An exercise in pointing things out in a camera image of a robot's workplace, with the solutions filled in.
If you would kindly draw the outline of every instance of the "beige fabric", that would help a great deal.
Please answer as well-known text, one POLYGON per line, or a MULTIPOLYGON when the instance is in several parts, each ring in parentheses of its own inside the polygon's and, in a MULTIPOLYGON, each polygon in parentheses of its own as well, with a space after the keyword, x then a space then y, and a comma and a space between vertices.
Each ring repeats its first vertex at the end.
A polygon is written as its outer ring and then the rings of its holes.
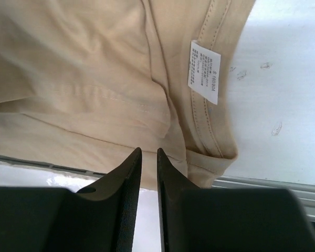
POLYGON ((0 154, 109 172, 137 146, 200 186, 236 158, 229 60, 252 0, 0 0, 0 154), (190 42, 222 54, 218 105, 187 86, 190 42))

